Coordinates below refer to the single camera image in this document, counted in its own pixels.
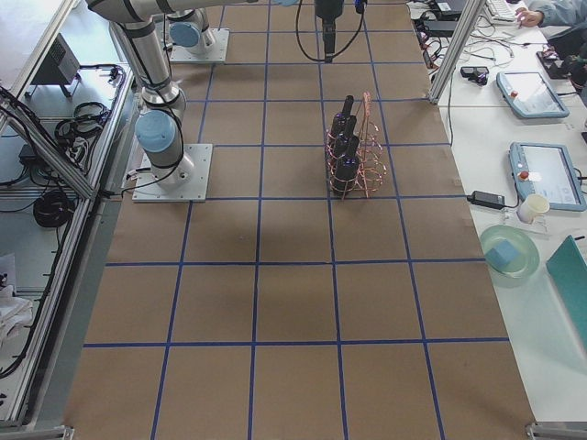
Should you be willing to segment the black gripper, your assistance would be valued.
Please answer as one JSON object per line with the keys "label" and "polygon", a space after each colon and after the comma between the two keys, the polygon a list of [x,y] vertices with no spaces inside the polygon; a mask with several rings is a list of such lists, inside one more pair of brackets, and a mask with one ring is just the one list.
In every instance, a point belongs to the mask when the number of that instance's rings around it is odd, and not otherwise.
{"label": "black gripper", "polygon": [[343,0],[315,0],[315,15],[322,22],[324,63],[331,63],[336,54],[336,20],[343,14]]}

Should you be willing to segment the person hand at keyboard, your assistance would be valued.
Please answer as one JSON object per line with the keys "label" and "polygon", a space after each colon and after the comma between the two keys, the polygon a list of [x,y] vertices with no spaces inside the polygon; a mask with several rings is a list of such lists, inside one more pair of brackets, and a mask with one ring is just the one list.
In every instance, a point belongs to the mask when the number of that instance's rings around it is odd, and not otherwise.
{"label": "person hand at keyboard", "polygon": [[538,27],[543,19],[544,14],[541,11],[533,11],[524,7],[517,8],[515,18],[520,28]]}

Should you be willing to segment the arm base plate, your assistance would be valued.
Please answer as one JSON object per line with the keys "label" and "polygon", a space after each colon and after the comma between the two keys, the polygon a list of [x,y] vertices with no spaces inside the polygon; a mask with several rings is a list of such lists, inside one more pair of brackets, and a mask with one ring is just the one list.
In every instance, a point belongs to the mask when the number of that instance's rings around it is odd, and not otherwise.
{"label": "arm base plate", "polygon": [[171,61],[176,63],[224,63],[227,57],[228,28],[202,31],[191,24],[174,25],[170,31],[173,43]]}
{"label": "arm base plate", "polygon": [[153,169],[147,154],[142,153],[140,166],[148,170],[138,175],[138,188],[133,191],[132,200],[137,203],[204,202],[212,155],[212,144],[186,144],[178,168],[164,178],[169,171]]}

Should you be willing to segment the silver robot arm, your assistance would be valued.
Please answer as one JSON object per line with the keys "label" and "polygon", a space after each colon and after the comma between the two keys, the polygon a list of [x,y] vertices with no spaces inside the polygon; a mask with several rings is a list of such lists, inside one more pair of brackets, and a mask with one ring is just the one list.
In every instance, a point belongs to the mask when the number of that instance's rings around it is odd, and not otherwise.
{"label": "silver robot arm", "polygon": [[167,15],[173,43],[193,54],[204,54],[216,43],[206,11],[190,9]]}
{"label": "silver robot arm", "polygon": [[228,1],[89,1],[88,9],[109,22],[118,44],[140,83],[147,106],[135,124],[135,137],[150,160],[151,183],[164,189],[179,187],[192,177],[194,162],[183,141],[185,95],[172,79],[166,49],[157,36],[154,17],[173,16],[203,32],[208,7]]}

